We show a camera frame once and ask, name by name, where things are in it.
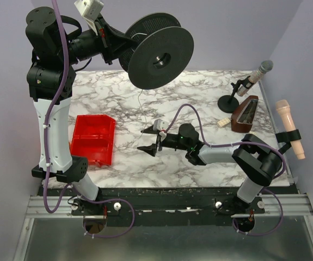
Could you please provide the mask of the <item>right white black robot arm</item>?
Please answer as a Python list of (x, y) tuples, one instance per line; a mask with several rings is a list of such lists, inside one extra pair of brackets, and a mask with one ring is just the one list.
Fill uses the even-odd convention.
[(236, 163), (247, 175), (236, 197), (250, 204), (258, 193), (271, 184), (283, 166), (279, 151), (273, 151), (267, 144), (253, 134), (247, 134), (238, 145), (210, 147), (200, 141), (199, 133), (190, 123), (179, 127), (177, 134), (165, 134), (155, 127), (145, 129), (156, 135), (156, 142), (137, 149), (155, 156), (162, 148), (186, 151), (186, 159), (193, 165), (205, 166), (214, 163)]

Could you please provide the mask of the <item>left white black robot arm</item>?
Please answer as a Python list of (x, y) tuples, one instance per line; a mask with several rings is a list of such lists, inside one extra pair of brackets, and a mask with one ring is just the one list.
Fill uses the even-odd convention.
[(137, 41), (111, 27), (101, 14), (90, 19), (93, 27), (83, 30), (58, 7), (37, 7), (26, 17), (26, 36), (31, 43), (32, 65), (27, 73), (29, 94), (38, 116), (41, 156), (33, 177), (54, 177), (70, 184), (89, 201), (99, 197), (99, 187), (87, 174), (88, 160), (73, 156), (68, 141), (68, 117), (76, 72), (73, 65), (96, 55), (106, 63), (137, 46)]

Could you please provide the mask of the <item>black filament spool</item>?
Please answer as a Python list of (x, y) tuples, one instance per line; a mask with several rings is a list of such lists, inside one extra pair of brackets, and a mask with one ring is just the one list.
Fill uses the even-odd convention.
[(146, 15), (125, 35), (136, 40), (137, 46), (124, 52), (119, 63), (130, 82), (142, 90), (157, 89), (174, 80), (193, 55), (192, 35), (171, 14)]

